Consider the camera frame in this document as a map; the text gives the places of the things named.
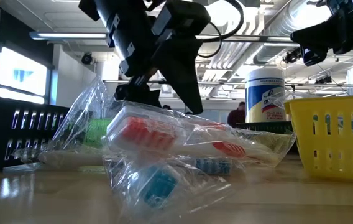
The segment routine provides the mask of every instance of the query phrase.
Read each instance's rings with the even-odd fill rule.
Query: yellow plastic basket
[[[353,179],[353,96],[285,103],[305,170],[317,177]]]

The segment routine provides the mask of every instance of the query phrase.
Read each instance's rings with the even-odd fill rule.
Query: plastic canister
[[[268,96],[284,95],[283,71],[263,68],[252,71],[245,84],[245,121],[284,121],[284,110],[272,104]]]

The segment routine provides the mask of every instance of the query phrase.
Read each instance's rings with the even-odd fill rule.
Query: black cable
[[[243,26],[244,24],[244,12],[243,12],[243,8],[241,7],[240,3],[236,0],[225,0],[226,2],[228,2],[229,4],[231,4],[233,7],[235,7],[239,13],[240,13],[240,21],[237,25],[237,27],[230,31],[230,33],[222,35],[220,37],[214,37],[214,38],[209,38],[209,39],[203,39],[204,43],[211,43],[211,42],[217,42],[219,40],[224,40],[226,38],[229,38],[231,36],[233,36],[234,34],[236,34],[240,28]]]
[[[218,27],[216,27],[215,24],[213,24],[212,22],[209,22],[216,30],[216,32],[218,33],[218,36],[219,36],[219,45],[218,45],[218,48],[216,49],[216,51],[210,55],[201,55],[201,54],[197,54],[199,55],[200,57],[202,58],[210,58],[210,57],[213,57],[215,56],[216,54],[218,54],[218,52],[220,51],[221,47],[222,47],[222,34],[221,34],[221,31],[219,31]]]
[[[324,2],[324,0],[319,0],[316,3],[316,7],[321,7],[321,6],[325,6],[325,5],[326,5],[326,2]]]

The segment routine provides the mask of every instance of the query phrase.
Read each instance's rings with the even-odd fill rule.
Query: table surface
[[[180,223],[353,223],[353,183],[310,178],[299,157],[255,176]],[[0,223],[115,223],[116,211],[102,172],[0,172]]]

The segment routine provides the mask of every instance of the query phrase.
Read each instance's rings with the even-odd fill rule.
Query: basket
[[[317,177],[353,179],[353,96],[285,103],[305,170]]]
[[[293,132],[293,125],[291,124],[291,121],[240,123],[237,124],[237,128],[251,131],[266,131],[275,134],[291,134]],[[288,153],[298,153],[296,142],[294,142],[294,145],[291,147]]]
[[[0,98],[0,170],[21,165],[15,149],[51,140],[69,108]]]

